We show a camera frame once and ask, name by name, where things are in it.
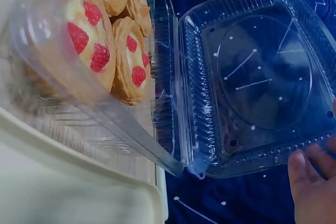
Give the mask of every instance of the white tray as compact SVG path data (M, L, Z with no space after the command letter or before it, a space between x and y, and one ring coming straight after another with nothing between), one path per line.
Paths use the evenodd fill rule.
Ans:
M1 224L159 224L158 189L63 146L0 108Z

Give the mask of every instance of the fingernail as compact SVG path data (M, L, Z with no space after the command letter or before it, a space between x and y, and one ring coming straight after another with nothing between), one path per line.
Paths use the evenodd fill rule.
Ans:
M296 155L296 159L301 165L306 165L305 157L301 151L298 151L295 155Z
M305 166L306 165L306 160L305 157L302 153L302 151L296 151L290 156L289 162L294 165L294 166Z

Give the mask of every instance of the hand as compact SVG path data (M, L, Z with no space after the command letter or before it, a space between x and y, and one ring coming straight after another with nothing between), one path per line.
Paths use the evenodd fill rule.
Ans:
M327 147L336 153L336 138L329 139ZM308 158L326 179L317 173ZM335 224L336 159L316 144L308 147L306 153L296 151L290 156L288 174L296 224Z

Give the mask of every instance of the wooden surface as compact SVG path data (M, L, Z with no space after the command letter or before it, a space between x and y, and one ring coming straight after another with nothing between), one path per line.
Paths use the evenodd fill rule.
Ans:
M83 141L85 137L83 133L72 127L64 126L63 123L55 121L52 114L47 113L48 111L44 109L45 104L40 102L40 94L36 92L36 87L27 81L24 73L21 73L22 66L20 64L22 63L17 61L14 52L11 55L11 40L6 22L10 7L15 0L0 1L2 3L0 30L3 31L0 38L0 106L38 131L119 172L155 183L155 165L147 158L140 154L138 156L112 154L119 152L119 150L102 152ZM152 130L150 108L150 98L141 105L140 110L130 108L140 124L148 131Z

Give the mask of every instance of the round indentation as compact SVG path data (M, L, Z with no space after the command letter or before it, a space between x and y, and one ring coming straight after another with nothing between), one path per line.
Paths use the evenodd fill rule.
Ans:
M232 24L221 42L218 95L226 98L238 117L256 128L285 129L306 109L311 62L294 22L250 16ZM239 40L232 43L235 36Z
M327 117L328 118L333 118L334 117L334 113L332 111L328 111L327 112Z
M237 144L238 144L238 142L237 142L237 140L235 140L235 139L232 139L232 140L230 141L230 146L231 146L232 148L233 148L233 147L236 147Z

